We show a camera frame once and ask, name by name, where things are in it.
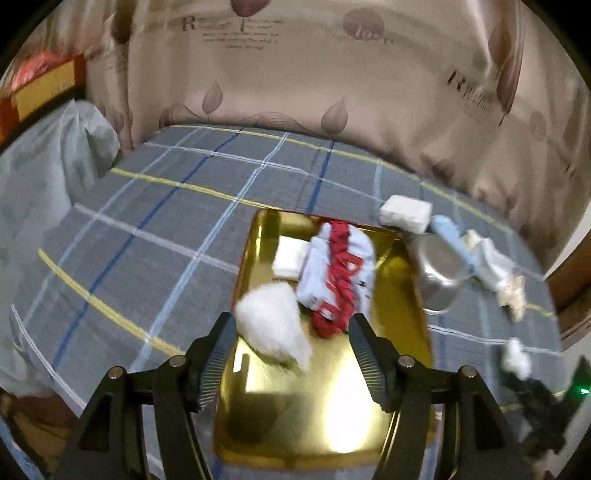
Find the gray checkered bedsheet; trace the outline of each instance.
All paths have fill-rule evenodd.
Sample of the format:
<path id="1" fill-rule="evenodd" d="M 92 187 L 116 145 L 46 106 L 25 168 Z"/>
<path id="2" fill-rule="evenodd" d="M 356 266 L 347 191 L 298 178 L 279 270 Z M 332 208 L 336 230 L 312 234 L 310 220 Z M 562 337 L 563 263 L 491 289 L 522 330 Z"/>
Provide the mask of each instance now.
<path id="1" fill-rule="evenodd" d="M 540 267 L 506 222 L 474 200 L 349 145 L 297 134 L 234 127 L 169 127 L 121 161 L 55 230 L 28 270 L 13 308 L 31 361 L 80 413 L 105 371 L 159 366 L 207 333 L 230 308 L 243 244 L 258 208 L 273 206 L 378 225 L 392 194 L 428 200 L 463 230 L 489 236 L 526 277 L 528 309 L 513 325 L 475 281 L 445 316 L 427 316 L 437 368 L 479 369 L 518 430 L 515 398 L 499 382 L 501 346 L 527 345 L 533 375 L 564 388 L 554 308 Z M 196 419 L 217 478 L 299 478 L 215 458 L 214 411 Z M 148 458 L 164 478 L 154 416 L 145 409 Z M 436 445 L 423 477 L 433 474 Z M 313 472 L 370 478 L 374 466 Z"/>

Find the metal pot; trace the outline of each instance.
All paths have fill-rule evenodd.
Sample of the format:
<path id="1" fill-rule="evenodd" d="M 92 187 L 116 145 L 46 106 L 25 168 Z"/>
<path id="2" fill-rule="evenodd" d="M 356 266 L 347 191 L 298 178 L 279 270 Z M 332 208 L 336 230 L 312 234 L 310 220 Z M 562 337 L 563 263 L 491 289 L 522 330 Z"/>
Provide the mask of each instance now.
<path id="1" fill-rule="evenodd" d="M 423 300 L 423 310 L 431 315 L 447 313 L 468 278 L 466 264 L 434 233 L 415 235 L 410 251 L 417 264 L 417 290 Z"/>

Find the white tissue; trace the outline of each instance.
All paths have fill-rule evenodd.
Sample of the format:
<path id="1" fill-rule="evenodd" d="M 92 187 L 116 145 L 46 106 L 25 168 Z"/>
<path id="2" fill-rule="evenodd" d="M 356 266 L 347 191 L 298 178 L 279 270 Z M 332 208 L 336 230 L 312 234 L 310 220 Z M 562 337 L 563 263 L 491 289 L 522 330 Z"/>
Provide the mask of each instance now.
<path id="1" fill-rule="evenodd" d="M 379 210 L 379 222 L 412 233 L 424 233 L 431 221 L 432 210 L 431 202 L 392 195 Z"/>
<path id="2" fill-rule="evenodd" d="M 515 264 L 500 253 L 490 238 L 478 242 L 474 249 L 476 276 L 490 291 L 498 291 L 509 281 Z"/>
<path id="3" fill-rule="evenodd" d="M 468 230 L 462 237 L 462 241 L 469 252 L 474 250 L 476 246 L 483 240 L 480 234 L 476 230 Z"/>
<path id="4" fill-rule="evenodd" d="M 282 280 L 298 280 L 309 248 L 310 243 L 305 240 L 281 235 L 271 265 L 273 277 Z"/>
<path id="5" fill-rule="evenodd" d="M 531 375 L 530 356 L 523 351 L 518 338 L 511 337 L 505 345 L 501 368 L 507 373 L 514 373 L 521 381 Z"/>

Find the blue towel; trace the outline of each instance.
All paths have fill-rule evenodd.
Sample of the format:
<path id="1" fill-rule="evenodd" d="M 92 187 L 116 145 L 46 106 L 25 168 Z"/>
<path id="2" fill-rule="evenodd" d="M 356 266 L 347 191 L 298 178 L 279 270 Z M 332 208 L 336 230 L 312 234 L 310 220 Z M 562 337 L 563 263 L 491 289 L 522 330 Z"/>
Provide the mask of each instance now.
<path id="1" fill-rule="evenodd" d="M 468 267 L 469 275 L 474 276 L 476 256 L 466 248 L 462 241 L 462 233 L 454 221 L 445 215 L 433 215 L 429 227 L 433 233 L 443 238 L 460 255 Z"/>

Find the metal tray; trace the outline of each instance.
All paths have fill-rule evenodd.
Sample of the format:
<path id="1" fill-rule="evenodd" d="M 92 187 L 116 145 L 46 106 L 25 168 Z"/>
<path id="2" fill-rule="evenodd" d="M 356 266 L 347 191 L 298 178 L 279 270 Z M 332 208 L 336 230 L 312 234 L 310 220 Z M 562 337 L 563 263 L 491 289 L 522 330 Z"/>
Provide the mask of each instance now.
<path id="1" fill-rule="evenodd" d="M 331 219 L 260 210 L 246 241 L 234 302 L 273 280 L 271 263 L 280 235 L 310 240 L 327 220 Z M 378 259 L 372 326 L 400 353 L 431 367 L 414 269 L 401 235 L 356 226 L 371 238 Z M 309 317 L 310 311 L 301 307 L 313 348 L 306 374 L 270 363 L 238 340 L 222 379 L 215 420 L 214 444 L 223 460 L 305 469 L 345 468 L 379 459 L 392 415 L 372 401 L 348 337 L 315 337 Z"/>

